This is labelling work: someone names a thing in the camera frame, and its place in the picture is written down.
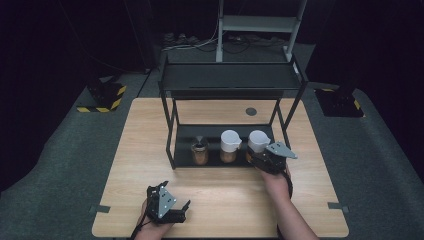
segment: human hand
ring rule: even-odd
[[[137,225],[142,221],[143,215],[146,211],[147,207],[147,199],[144,200],[143,205],[141,207],[141,215],[138,218]],[[146,216],[143,220],[145,224],[141,231],[137,233],[135,240],[159,240],[174,226],[174,223],[166,223],[166,224],[156,224],[152,222],[152,220]]]
[[[282,174],[269,174],[267,172],[264,172],[260,169],[258,169],[262,175],[262,178],[265,182],[265,188],[268,192],[268,195],[271,197],[271,199],[276,201],[282,201],[282,200],[289,200],[290,201],[290,194],[289,194],[289,184],[287,183],[286,178]],[[286,173],[289,177],[290,171],[288,166],[286,165]]]

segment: brown cup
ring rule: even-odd
[[[193,161],[196,165],[205,165],[208,163],[208,142],[203,137],[196,137],[191,145]]]

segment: cup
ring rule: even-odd
[[[208,162],[208,141],[202,136],[197,136],[191,144],[193,162],[196,165],[205,165]]]
[[[221,161],[230,163],[236,160],[237,150],[240,148],[241,139],[236,131],[226,130],[221,134]]]
[[[247,142],[246,160],[251,162],[252,155],[265,151],[265,147],[268,146],[270,142],[271,139],[268,138],[265,132],[260,130],[252,131],[249,134],[249,140]]]

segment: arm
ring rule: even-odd
[[[141,208],[141,215],[137,221],[137,225],[143,219],[144,212],[146,211],[146,204],[147,201],[144,201],[143,206]],[[174,223],[156,224],[150,221],[151,219],[149,219],[149,217],[146,216],[144,218],[143,224],[146,225],[141,228],[141,231],[137,233],[134,240],[160,240],[163,236],[165,236],[169,229],[174,226]]]
[[[277,213],[277,223],[286,240],[318,239],[290,200],[287,180],[283,175],[260,171],[266,190]]]

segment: gray floor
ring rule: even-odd
[[[313,50],[296,44],[302,71]],[[170,61],[214,61],[214,52],[169,51]],[[252,47],[224,53],[224,61],[282,61],[280,47]],[[58,127],[33,171],[3,192],[0,239],[97,239],[95,214],[131,101],[158,97],[158,70],[126,74],[127,86],[115,112],[78,113],[75,107]],[[350,229],[347,239],[423,239],[424,186],[368,97],[354,96],[365,118],[324,117],[310,84],[302,98]],[[75,105],[84,104],[83,92]]]

